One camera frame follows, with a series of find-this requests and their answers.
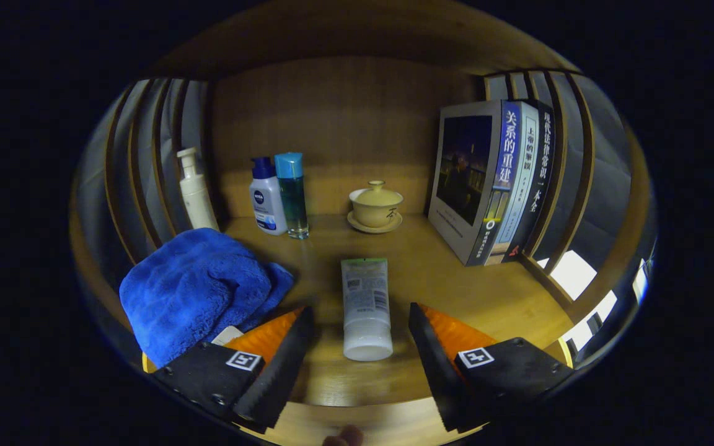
book cover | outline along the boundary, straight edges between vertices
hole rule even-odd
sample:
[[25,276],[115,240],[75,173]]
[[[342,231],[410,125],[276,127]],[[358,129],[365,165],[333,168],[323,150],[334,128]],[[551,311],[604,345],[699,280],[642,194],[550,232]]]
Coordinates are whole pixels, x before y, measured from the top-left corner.
[[490,205],[501,145],[501,101],[440,110],[439,146],[428,220],[467,262]]
[[519,127],[522,132],[519,133],[518,149],[516,150],[518,153],[516,156],[516,177],[508,198],[506,214],[502,217],[498,235],[491,245],[490,254],[484,265],[497,265],[503,260],[524,214],[525,203],[535,175],[536,152],[539,147],[539,111],[526,102],[518,102],[518,104],[521,107]]
[[503,257],[503,262],[515,260],[519,252],[525,247],[528,238],[531,236],[531,231],[536,226],[536,221],[539,220],[544,196],[550,186],[550,161],[552,161],[550,148],[555,144],[553,110],[552,107],[543,102],[536,102],[536,107],[539,109],[539,150],[533,170],[533,184],[527,195],[524,214]]
[[475,240],[466,266],[484,265],[490,256],[501,221],[508,209],[516,177],[519,154],[520,102],[503,102],[501,149],[495,164],[495,175],[490,192],[490,206],[484,213],[478,238]]

blue towel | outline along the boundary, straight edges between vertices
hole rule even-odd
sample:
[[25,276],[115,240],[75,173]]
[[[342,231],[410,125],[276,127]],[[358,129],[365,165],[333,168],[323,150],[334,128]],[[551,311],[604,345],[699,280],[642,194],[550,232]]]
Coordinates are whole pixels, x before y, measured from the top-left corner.
[[136,342],[163,367],[229,325],[255,328],[294,277],[261,265],[241,243],[213,229],[182,232],[134,266],[120,285]]

tube cap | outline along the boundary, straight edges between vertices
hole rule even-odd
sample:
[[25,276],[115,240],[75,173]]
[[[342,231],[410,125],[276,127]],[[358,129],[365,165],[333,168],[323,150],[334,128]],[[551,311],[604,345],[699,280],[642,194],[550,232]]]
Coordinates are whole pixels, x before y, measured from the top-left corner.
[[352,361],[379,361],[393,354],[390,326],[376,319],[343,327],[343,355]]
[[268,156],[261,156],[261,158],[250,158],[255,167],[252,167],[252,178],[256,180],[263,180],[264,178],[271,178],[277,173],[275,172],[275,166],[271,164],[271,158]]
[[277,178],[300,178],[302,176],[302,154],[298,152],[275,155]]

cup lid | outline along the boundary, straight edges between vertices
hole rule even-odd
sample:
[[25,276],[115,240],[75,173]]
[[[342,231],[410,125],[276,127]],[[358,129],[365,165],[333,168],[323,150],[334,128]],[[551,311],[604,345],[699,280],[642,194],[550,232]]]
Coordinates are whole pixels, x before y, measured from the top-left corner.
[[368,184],[371,189],[363,190],[362,194],[357,195],[356,203],[368,206],[395,206],[404,201],[404,197],[398,192],[382,188],[385,185],[384,180],[371,180]]

pump dispenser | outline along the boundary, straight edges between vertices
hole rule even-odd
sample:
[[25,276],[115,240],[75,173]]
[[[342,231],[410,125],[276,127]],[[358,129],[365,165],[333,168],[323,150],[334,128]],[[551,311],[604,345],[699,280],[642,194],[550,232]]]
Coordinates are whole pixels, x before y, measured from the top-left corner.
[[197,152],[196,147],[191,147],[181,150],[177,154],[178,158],[181,158],[183,169],[183,179],[181,180],[183,203],[187,207],[192,228],[211,228],[219,231],[206,188],[206,179],[198,173],[198,166],[196,166],[195,154]]

